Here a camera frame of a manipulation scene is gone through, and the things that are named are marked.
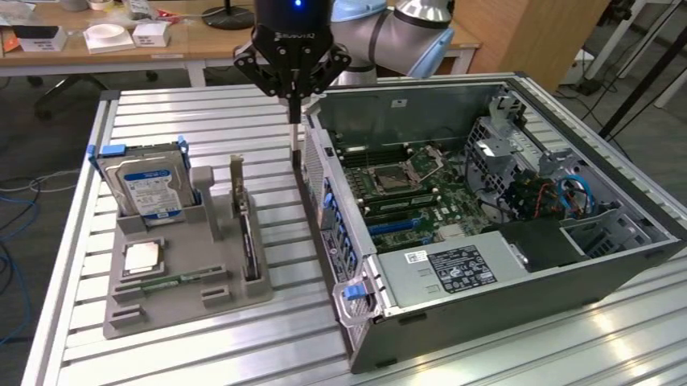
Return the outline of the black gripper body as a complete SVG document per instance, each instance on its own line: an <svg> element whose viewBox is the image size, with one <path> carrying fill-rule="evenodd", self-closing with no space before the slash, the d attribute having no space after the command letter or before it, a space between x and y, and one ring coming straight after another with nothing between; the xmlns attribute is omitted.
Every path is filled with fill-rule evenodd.
<svg viewBox="0 0 687 386"><path fill-rule="evenodd" d="M331 1L255 1L255 28L251 42L268 62L268 68L291 71L291 87L300 67L304 46L328 49L334 45L331 32Z"/></svg>

